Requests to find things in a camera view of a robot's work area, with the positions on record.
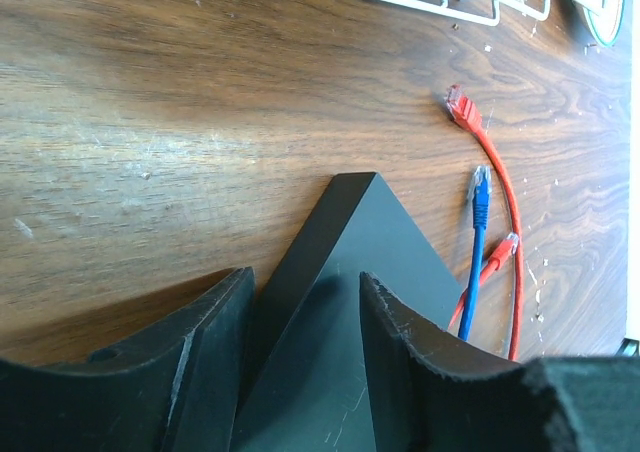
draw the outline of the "cable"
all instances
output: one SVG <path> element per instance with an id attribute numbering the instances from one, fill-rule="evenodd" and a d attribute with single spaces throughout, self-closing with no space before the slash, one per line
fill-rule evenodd
<path id="1" fill-rule="evenodd" d="M 480 272 L 482 270 L 482 254 L 484 252 L 484 237 L 489 224 L 489 202 L 491 200 L 491 169 L 488 165 L 481 165 L 473 174 L 473 253 L 471 255 L 471 273 L 469 287 L 464 301 L 464 310 L 458 329 L 458 337 L 468 340 L 471 323 L 478 300 L 480 287 Z"/>
<path id="2" fill-rule="evenodd" d="M 482 128 L 482 116 L 476 105 L 462 94 L 459 85 L 449 88 L 447 107 L 453 115 L 453 120 L 463 129 L 471 132 L 486 152 L 489 160 L 495 168 L 504 187 L 509 213 L 511 215 L 511 227 L 513 232 L 520 237 L 520 244 L 516 250 L 516 284 L 513 299 L 513 321 L 511 324 L 511 342 L 509 344 L 509 360 L 516 360 L 520 348 L 520 329 L 522 326 L 522 311 L 524 307 L 524 251 L 522 250 L 522 223 L 520 210 L 516 201 L 516 194 L 505 167 L 493 142 Z"/>
<path id="3" fill-rule="evenodd" d="M 511 257 L 518 248 L 518 241 L 518 236 L 512 232 L 507 235 L 502 242 L 500 242 L 500 245 L 498 245 L 498 247 L 496 247 L 496 249 L 491 253 L 487 260 L 487 264 L 482 269 L 482 272 L 480 272 L 478 285 L 482 286 L 487 280 L 489 280 L 494 272 L 497 272 L 502 268 L 507 259 Z M 460 317 L 460 314 L 464 309 L 464 302 L 466 298 L 467 289 L 465 289 L 460 296 L 458 305 L 456 305 L 456 310 L 453 312 L 453 317 L 451 317 L 451 322 L 449 322 L 449 327 L 452 327 L 455 321 L 458 320 L 458 317 Z"/>

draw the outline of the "red cable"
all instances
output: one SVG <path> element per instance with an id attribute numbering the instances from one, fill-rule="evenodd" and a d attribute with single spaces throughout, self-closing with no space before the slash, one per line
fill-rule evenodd
<path id="1" fill-rule="evenodd" d="M 513 255 L 513 252 L 517 249 L 518 243 L 520 239 L 515 234 L 509 234 L 506 239 L 500 242 L 500 245 L 496 247 L 496 249 L 491 253 L 489 259 L 487 260 L 487 264 L 480 272 L 480 280 L 478 281 L 479 285 L 483 285 L 489 278 L 493 275 L 494 272 L 497 272 L 502 268 L 504 263 Z M 458 301 L 458 305 L 456 305 L 456 310 L 453 312 L 453 317 L 451 317 L 451 322 L 449 323 L 449 327 L 451 327 L 458 317 L 464 310 L 464 303 L 467 297 L 467 289 L 460 296 L 460 300 Z"/>
<path id="2" fill-rule="evenodd" d="M 459 85 L 453 85 L 449 89 L 447 107 L 453 115 L 453 120 L 463 129 L 471 132 L 486 152 L 494 169 L 498 173 L 509 204 L 511 226 L 513 232 L 520 237 L 519 247 L 516 249 L 516 280 L 515 296 L 513 300 L 513 322 L 511 324 L 511 342 L 509 344 L 509 360 L 516 360 L 520 347 L 520 328 L 522 326 L 522 311 L 524 308 L 524 252 L 522 250 L 522 223 L 520 222 L 520 209 L 516 201 L 516 194 L 507 173 L 507 168 L 493 142 L 482 128 L 482 116 L 475 104 L 462 94 Z"/>

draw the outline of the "blue cable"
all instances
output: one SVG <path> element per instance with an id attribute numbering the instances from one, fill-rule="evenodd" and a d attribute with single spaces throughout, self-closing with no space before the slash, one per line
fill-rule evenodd
<path id="1" fill-rule="evenodd" d="M 484 252 L 484 237 L 489 224 L 489 202 L 491 200 L 491 169 L 486 165 L 481 165 L 473 174 L 473 253 L 471 255 L 471 273 L 469 274 L 469 287 L 467 298 L 464 302 L 462 319 L 458 337 L 462 340 L 469 338 L 471 322 L 476 310 L 478 300 L 478 288 L 480 272 L 482 272 L 482 254 Z"/>

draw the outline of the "wood grain surface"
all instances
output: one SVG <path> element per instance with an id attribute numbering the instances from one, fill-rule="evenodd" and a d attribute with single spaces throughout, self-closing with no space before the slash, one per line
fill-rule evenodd
<path id="1" fill-rule="evenodd" d="M 264 284 L 340 172 L 381 172 L 463 284 L 465 196 L 487 159 L 443 109 L 456 82 L 523 211 L 522 359 L 614 352 L 630 21 L 599 50 L 565 0 L 542 23 L 502 15 L 454 28 L 366 0 L 0 0 L 0 354 L 80 360 L 215 271 L 252 265 Z M 489 242 L 508 231 L 496 190 Z M 505 268 L 481 290 L 472 343 L 503 353 L 511 288 Z"/>

